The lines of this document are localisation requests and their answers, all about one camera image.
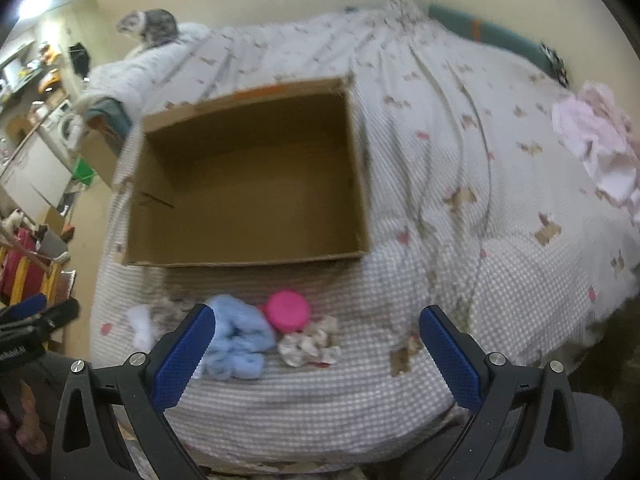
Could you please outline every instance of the bed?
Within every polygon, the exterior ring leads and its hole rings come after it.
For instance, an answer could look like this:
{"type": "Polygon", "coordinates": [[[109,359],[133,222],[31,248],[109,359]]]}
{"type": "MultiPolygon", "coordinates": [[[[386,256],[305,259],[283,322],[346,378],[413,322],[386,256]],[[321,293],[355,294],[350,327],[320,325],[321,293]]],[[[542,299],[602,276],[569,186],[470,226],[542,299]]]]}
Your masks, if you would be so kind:
{"type": "Polygon", "coordinates": [[[166,417],[198,464],[248,474],[345,469],[397,456],[451,423],[462,410],[414,344],[428,304],[487,351],[572,369],[597,341],[594,327],[637,293],[638,228],[553,132],[551,105],[568,91],[524,58],[448,32],[411,0],[180,31],[173,44],[94,70],[78,106],[113,98],[133,124],[92,307],[94,365],[123,362],[134,351],[127,309],[175,285],[251,304],[295,288],[315,316],[338,317],[342,347],[329,368],[293,370],[273,353],[258,381],[192,380],[166,417]],[[119,263],[142,117],[336,75],[353,77],[366,257],[239,269],[119,263]]]}

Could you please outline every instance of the bolt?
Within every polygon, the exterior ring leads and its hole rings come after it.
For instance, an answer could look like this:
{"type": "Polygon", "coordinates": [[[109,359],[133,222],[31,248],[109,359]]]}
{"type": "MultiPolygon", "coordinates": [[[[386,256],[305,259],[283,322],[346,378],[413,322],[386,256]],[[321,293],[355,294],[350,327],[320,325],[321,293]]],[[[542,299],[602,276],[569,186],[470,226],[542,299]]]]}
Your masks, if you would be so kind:
{"type": "Polygon", "coordinates": [[[492,352],[489,354],[489,361],[496,366],[503,366],[507,362],[507,358],[500,352],[492,352]]]}
{"type": "Polygon", "coordinates": [[[560,361],[551,361],[549,363],[549,368],[551,368],[556,374],[561,374],[564,371],[564,367],[560,361]]]}
{"type": "Polygon", "coordinates": [[[74,361],[71,365],[71,371],[75,374],[79,374],[82,370],[84,370],[84,361],[74,361]]]}
{"type": "Polygon", "coordinates": [[[141,364],[144,364],[145,361],[146,361],[146,354],[143,354],[142,352],[138,352],[137,354],[133,354],[129,358],[129,364],[131,366],[140,366],[141,364]]]}

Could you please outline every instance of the pink lid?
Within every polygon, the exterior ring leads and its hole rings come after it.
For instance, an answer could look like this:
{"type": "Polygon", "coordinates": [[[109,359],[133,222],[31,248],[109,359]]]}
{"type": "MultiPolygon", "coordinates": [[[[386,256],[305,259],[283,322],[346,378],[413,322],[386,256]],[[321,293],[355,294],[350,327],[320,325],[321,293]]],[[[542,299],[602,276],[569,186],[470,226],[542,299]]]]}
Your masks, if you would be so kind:
{"type": "Polygon", "coordinates": [[[289,334],[306,326],[311,309],[304,296],[292,290],[281,290],[269,298],[264,306],[264,315],[274,328],[289,334]]]}

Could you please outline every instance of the bright light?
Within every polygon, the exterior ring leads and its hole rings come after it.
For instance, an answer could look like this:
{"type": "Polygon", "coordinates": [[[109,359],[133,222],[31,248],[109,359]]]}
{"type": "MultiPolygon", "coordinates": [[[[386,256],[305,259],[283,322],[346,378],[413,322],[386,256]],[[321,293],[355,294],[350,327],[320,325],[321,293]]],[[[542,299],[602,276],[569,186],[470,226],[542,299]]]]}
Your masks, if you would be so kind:
{"type": "Polygon", "coordinates": [[[28,20],[41,15],[51,5],[51,0],[24,0],[20,5],[20,19],[28,20]]]}

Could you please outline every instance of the white patterned bed sheet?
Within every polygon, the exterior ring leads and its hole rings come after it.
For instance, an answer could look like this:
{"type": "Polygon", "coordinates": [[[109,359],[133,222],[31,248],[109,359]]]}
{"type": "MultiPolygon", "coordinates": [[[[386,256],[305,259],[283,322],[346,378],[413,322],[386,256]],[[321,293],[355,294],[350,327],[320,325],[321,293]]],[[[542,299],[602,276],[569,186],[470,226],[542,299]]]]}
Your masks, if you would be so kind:
{"type": "Polygon", "coordinates": [[[177,44],[92,75],[88,95],[119,96],[136,119],[116,171],[123,184],[111,203],[92,309],[94,365],[123,362],[134,351],[126,310],[175,284],[251,304],[294,288],[316,316],[337,316],[342,331],[342,358],[330,368],[288,368],[273,353],[258,381],[192,380],[166,416],[198,463],[323,471],[397,455],[460,412],[428,352],[392,376],[390,356],[415,337],[424,306],[439,304],[485,350],[532,364],[593,344],[589,327],[638,291],[631,271],[640,262],[638,229],[597,196],[559,143],[550,108],[563,90],[523,58],[462,40],[409,0],[296,23],[214,31],[187,24],[182,32],[177,44]],[[241,269],[118,263],[141,117],[239,89],[347,73],[367,181],[371,251],[361,261],[241,269]]]}

